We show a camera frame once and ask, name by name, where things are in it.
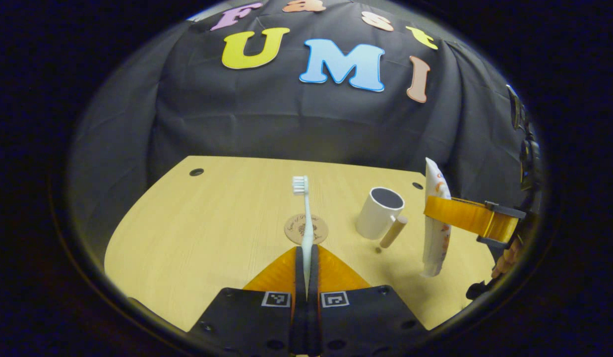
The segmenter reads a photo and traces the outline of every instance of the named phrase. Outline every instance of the human hand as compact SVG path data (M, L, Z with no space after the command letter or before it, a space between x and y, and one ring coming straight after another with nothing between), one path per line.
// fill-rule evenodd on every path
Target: human hand
M506 249L503 252L503 255L498 258L496 266L492 271L492 278L497 278L501 273L507 273L511 269L511 267L513 267L513 265L518 261L521 249L522 243L520 242L520 240L513 240L513 243L511 244L510 248Z

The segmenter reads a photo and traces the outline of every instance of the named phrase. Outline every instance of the wooden dowel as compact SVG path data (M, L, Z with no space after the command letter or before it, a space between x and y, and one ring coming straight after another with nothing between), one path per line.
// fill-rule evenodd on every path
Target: wooden dowel
M379 242L379 246L381 246L381 248L388 248L392 242L395 241L395 238L399 235L399 233L401 233L401 230L407 223L408 219L406 217L397 217L397 219L392 223L392 226L390 226L390 229L388 229L388 232L384 238L381 240L381 242Z

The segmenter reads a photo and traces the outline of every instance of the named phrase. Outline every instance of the white toothpaste tube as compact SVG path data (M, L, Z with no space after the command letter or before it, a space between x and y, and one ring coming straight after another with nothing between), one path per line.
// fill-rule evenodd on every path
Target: white toothpaste tube
M429 196L451 199L450 189L436 163L426 158L426 204ZM424 242L424 272L422 276L428 278L436 276L441 271L447 246L450 243L452 227L431 217L425 217Z

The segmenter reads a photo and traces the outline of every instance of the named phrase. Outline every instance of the wooden table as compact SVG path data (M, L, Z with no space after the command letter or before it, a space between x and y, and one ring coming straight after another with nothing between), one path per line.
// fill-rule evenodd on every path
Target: wooden table
M194 169L203 174L191 176ZM157 181L129 210L110 240L107 276L173 325L188 331L224 287L241 289L295 246L284 223L304 212L291 177L309 177L311 213L329 236L322 246L372 286L392 285L428 329L470 301L465 291L489 280L494 266L475 234L452 228L440 275L424 278L424 190L417 172L310 161L189 156ZM354 219L368 191L384 186L406 201L409 219L382 253L379 241L356 232Z

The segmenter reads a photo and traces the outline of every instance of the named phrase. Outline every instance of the toothbrush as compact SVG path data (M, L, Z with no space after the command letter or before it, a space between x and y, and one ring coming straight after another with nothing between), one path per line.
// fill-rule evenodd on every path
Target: toothbrush
M308 177L293 176L293 194L305 197L305 233L302 237L302 270L305 274L305 291L308 296L308 283L311 277L311 247L313 247L313 223L308 203Z

